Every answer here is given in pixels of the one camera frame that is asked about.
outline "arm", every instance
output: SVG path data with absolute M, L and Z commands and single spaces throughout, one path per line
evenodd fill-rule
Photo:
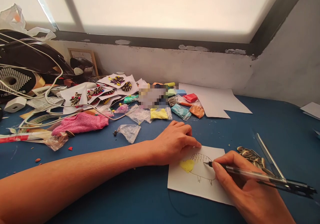
M 235 151 L 228 152 L 212 163 L 217 179 L 247 223 L 295 223 L 277 189 L 251 179 L 240 180 L 244 185 L 239 188 L 235 183 L 239 183 L 239 180 L 234 180 L 220 164 L 264 172 Z
M 106 180 L 128 169 L 166 165 L 201 144 L 191 126 L 172 121 L 152 141 L 69 157 L 0 180 L 0 224 L 44 223 Z

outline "charger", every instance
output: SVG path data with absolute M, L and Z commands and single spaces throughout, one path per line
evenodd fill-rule
M 6 112 L 15 113 L 18 110 L 21 110 L 23 107 L 26 106 L 27 100 L 23 97 L 17 97 L 12 99 L 6 104 L 4 110 Z

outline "pink cloth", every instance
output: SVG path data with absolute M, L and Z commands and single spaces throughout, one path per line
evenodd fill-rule
M 95 131 L 104 128 L 109 123 L 105 116 L 93 116 L 81 112 L 76 116 L 66 118 L 61 121 L 61 125 L 52 131 L 53 136 L 59 136 L 60 132 L 71 131 L 72 133 L 81 133 Z

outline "finger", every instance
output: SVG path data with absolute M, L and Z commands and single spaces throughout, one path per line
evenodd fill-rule
M 195 146 L 201 148 L 202 145 L 194 137 L 185 136 L 184 146 Z
M 191 125 L 183 125 L 180 127 L 183 134 L 186 134 L 187 136 L 192 136 L 192 127 Z
M 252 165 L 247 159 L 235 151 L 229 151 L 227 154 L 218 157 L 214 161 L 225 165 L 235 165 L 236 167 L 246 171 L 264 173 L 262 170 Z
M 181 149 L 181 158 L 185 157 L 189 151 L 193 148 L 193 146 L 185 146 L 184 148 Z
M 178 123 L 177 121 L 172 121 L 168 126 L 174 126 L 177 123 Z
M 217 162 L 212 162 L 213 170 L 216 173 L 216 178 L 226 190 L 231 199 L 237 198 L 241 195 L 242 190 L 233 181 L 232 177 L 227 173 L 227 171 Z
M 181 126 L 184 126 L 183 122 L 178 122 L 177 124 L 174 125 L 174 127 L 181 127 Z

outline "person's left hand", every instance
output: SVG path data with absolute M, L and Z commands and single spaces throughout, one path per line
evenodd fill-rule
M 150 165 L 167 165 L 181 160 L 193 147 L 201 144 L 192 137 L 192 128 L 183 122 L 172 121 L 154 140 L 145 146 L 148 148 Z

